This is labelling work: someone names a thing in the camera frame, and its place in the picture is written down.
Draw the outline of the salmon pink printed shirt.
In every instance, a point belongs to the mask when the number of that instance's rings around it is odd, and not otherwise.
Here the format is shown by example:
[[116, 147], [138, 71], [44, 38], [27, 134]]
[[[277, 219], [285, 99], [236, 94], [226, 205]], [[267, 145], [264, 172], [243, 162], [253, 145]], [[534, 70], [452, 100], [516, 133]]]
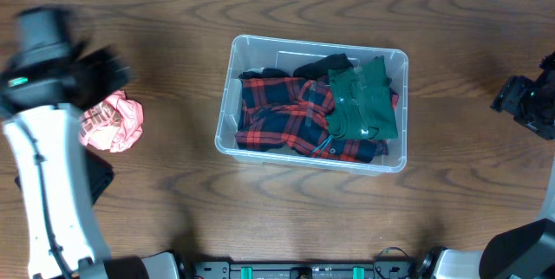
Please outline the salmon pink printed shirt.
[[80, 118], [80, 142], [98, 150], [124, 152], [142, 135], [143, 107], [117, 90]]

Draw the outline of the red navy plaid shirt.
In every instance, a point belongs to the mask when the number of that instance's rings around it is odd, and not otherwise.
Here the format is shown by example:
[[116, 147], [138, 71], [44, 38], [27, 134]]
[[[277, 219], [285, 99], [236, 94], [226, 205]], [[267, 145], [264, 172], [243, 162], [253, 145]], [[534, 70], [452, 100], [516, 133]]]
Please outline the red navy plaid shirt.
[[319, 159], [369, 163], [388, 154], [387, 140], [339, 140], [328, 130], [334, 109], [329, 77], [242, 81], [242, 111], [235, 140], [243, 150], [266, 152], [289, 147]]

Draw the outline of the black garment with tape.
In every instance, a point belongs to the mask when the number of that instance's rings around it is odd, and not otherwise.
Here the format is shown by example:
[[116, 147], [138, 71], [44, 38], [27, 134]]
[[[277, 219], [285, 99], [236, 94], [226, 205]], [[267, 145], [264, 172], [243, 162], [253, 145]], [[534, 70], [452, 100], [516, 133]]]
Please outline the black garment with tape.
[[88, 149], [55, 149], [43, 153], [44, 192], [49, 207], [81, 209], [93, 206], [114, 179], [112, 166]]

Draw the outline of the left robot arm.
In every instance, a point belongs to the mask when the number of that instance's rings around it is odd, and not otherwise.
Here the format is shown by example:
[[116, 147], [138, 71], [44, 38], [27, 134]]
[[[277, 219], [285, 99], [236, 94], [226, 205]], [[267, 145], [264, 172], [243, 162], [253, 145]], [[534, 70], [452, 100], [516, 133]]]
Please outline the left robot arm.
[[16, 23], [1, 118], [23, 193], [29, 277], [104, 278], [111, 252], [95, 219], [80, 118], [128, 83], [129, 68], [109, 48], [84, 55], [63, 8], [24, 10]]

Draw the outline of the large black shirt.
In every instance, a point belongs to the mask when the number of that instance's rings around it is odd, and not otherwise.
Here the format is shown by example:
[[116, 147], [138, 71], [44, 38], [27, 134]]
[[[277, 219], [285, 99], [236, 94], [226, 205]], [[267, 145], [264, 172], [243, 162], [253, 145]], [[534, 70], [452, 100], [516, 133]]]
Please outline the large black shirt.
[[[295, 69], [292, 77], [317, 80], [318, 78], [326, 76], [329, 70], [340, 70], [352, 67], [353, 64], [345, 54], [334, 54], [328, 55], [317, 62], [309, 63]], [[264, 68], [261, 72], [245, 71], [238, 76], [241, 80], [284, 77], [290, 77], [290, 75], [278, 68]]]

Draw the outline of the dark green shirt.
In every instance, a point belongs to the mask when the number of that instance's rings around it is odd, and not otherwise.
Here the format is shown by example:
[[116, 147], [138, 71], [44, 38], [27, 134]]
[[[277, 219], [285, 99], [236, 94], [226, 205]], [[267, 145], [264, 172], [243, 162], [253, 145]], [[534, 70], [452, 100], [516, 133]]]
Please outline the dark green shirt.
[[338, 140], [392, 140], [398, 137], [394, 94], [385, 61], [377, 56], [358, 67], [329, 70], [334, 109], [328, 130]]

